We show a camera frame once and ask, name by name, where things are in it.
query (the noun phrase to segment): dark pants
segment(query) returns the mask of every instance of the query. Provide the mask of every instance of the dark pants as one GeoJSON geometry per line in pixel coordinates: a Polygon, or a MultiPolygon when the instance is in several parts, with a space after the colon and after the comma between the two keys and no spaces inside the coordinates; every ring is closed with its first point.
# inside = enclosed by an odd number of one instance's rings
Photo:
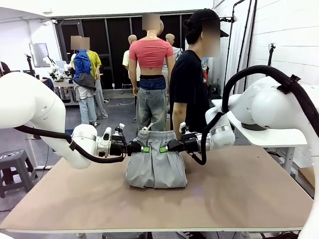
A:
{"type": "Polygon", "coordinates": [[[163,75],[141,75],[137,97],[136,122],[138,131],[153,123],[152,131],[165,131],[166,82],[163,75]]]}

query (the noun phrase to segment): waistband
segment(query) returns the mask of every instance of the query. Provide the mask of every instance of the waistband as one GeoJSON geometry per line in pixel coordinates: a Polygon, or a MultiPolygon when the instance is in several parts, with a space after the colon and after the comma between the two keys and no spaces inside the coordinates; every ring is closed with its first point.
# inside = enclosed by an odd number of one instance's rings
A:
{"type": "Polygon", "coordinates": [[[160,139],[160,140],[174,140],[176,139],[176,134],[174,131],[164,131],[164,132],[157,132],[157,131],[140,131],[137,140],[144,141],[149,139],[160,139]]]}
{"type": "Polygon", "coordinates": [[[144,79],[144,80],[153,80],[153,79],[159,79],[164,77],[163,75],[140,75],[140,79],[144,79]]]}

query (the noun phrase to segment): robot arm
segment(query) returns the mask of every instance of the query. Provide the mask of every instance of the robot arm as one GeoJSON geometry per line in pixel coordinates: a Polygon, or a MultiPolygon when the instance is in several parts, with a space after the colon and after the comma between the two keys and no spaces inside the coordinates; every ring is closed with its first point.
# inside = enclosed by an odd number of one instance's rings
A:
{"type": "Polygon", "coordinates": [[[107,128],[104,135],[98,137],[92,125],[81,124],[70,136],[65,134],[66,110],[63,102],[38,79],[21,72],[9,73],[1,77],[1,89],[0,128],[14,127],[42,136],[56,154],[77,169],[89,167],[91,161],[123,161],[127,146],[125,137],[119,133],[124,125],[121,124],[114,135],[111,135],[111,128],[107,128]],[[34,128],[24,126],[28,121],[33,123],[34,128]],[[105,159],[109,154],[119,157],[105,159]]]}
{"type": "MultiPolygon", "coordinates": [[[[231,110],[235,117],[245,124],[275,129],[296,128],[303,132],[311,150],[315,181],[319,184],[319,86],[300,85],[297,81],[296,76],[289,78],[267,66],[249,67],[238,72],[225,86],[222,105],[207,111],[205,116],[208,125],[203,134],[195,134],[192,144],[188,142],[189,139],[187,141],[182,137],[183,150],[188,153],[200,152],[202,160],[194,155],[192,157],[204,165],[205,151],[232,145],[231,133],[227,132],[229,122],[225,115],[231,110]],[[266,77],[257,81],[242,95],[229,96],[235,82],[255,73],[267,74],[272,78],[266,77]]],[[[299,235],[300,239],[312,239],[318,234],[318,198],[319,190],[316,190],[313,208],[299,235]]]]}

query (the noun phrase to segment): desk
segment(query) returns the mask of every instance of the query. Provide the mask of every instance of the desk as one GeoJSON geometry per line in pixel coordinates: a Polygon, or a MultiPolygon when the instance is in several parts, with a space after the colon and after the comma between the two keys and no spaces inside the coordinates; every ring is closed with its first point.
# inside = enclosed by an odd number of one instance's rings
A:
{"type": "Polygon", "coordinates": [[[53,82],[53,86],[55,88],[56,94],[60,99],[67,99],[65,96],[65,90],[67,90],[68,95],[70,97],[70,102],[64,102],[65,106],[78,106],[79,103],[76,101],[76,95],[74,91],[73,84],[69,84],[69,79],[63,82],[53,82]]]}
{"type": "Polygon", "coordinates": [[[84,170],[61,159],[0,228],[25,233],[273,232],[304,226],[313,200],[262,147],[212,150],[205,166],[183,157],[188,186],[174,190],[130,187],[124,182],[127,159],[92,163],[84,170]]]}
{"type": "MultiPolygon", "coordinates": [[[[221,105],[222,100],[212,100],[214,105],[221,105]]],[[[304,134],[298,129],[267,129],[253,131],[241,126],[241,122],[232,112],[227,113],[230,123],[241,132],[251,145],[263,148],[288,148],[286,151],[284,169],[290,174],[293,165],[296,146],[307,145],[304,134]]]]}

